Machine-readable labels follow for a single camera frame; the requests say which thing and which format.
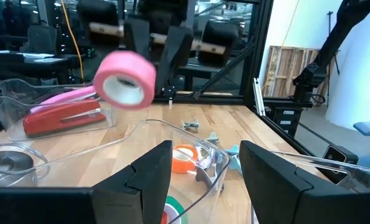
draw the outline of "window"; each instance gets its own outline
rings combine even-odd
[[[0,35],[27,36],[27,29],[39,22],[36,0],[0,0]]]

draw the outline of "floor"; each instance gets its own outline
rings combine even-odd
[[[355,130],[336,126],[325,120],[326,109],[326,105],[323,105],[303,111],[300,123],[327,139],[327,142],[301,125],[297,128],[295,139],[317,156],[323,156],[329,145],[328,142],[343,146],[358,157],[370,155],[370,137],[363,136]]]

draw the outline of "white wall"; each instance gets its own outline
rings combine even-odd
[[[300,0],[295,17],[290,27],[288,37],[284,43],[286,47],[300,47],[320,49],[325,42],[329,31],[329,17],[327,13],[333,11],[331,26],[336,24],[336,12],[342,0]],[[260,80],[264,81],[265,67],[271,45],[281,46],[289,28],[297,0],[274,0],[271,20],[268,28],[267,40],[260,69]],[[353,33],[347,36],[338,52],[339,68],[344,64],[345,55],[353,39]],[[333,92],[337,75],[331,79],[330,92]]]
[[[328,121],[349,129],[354,123],[370,121],[370,13],[354,29],[354,41],[326,112]]]

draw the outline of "red stapler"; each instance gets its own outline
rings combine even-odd
[[[100,112],[98,101],[83,100],[78,103],[51,106],[29,114],[23,119],[23,128],[27,137],[34,138],[105,119],[105,115]]]

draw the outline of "pink stapler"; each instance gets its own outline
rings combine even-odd
[[[47,109],[51,106],[56,106],[56,104],[59,104],[59,103],[68,103],[68,102],[84,100],[84,99],[90,98],[93,95],[95,95],[95,88],[93,87],[93,85],[89,87],[85,87],[85,88],[80,88],[78,90],[69,91],[69,92],[59,94],[57,96],[49,98],[48,100],[43,101],[40,104],[40,106],[31,108],[30,113],[35,113],[40,110]]]

